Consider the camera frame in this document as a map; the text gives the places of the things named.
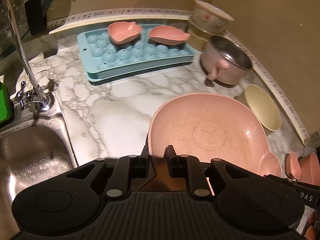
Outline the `right hand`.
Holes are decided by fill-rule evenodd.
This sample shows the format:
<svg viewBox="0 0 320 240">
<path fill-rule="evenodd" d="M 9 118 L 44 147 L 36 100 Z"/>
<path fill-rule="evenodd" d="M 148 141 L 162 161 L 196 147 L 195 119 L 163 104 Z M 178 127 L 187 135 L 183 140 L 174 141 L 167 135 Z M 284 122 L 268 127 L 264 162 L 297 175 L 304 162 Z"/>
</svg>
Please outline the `right hand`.
<svg viewBox="0 0 320 240">
<path fill-rule="evenodd" d="M 311 213 L 304 226 L 302 235 L 306 240 L 319 239 L 319 211 L 316 210 Z"/>
</svg>

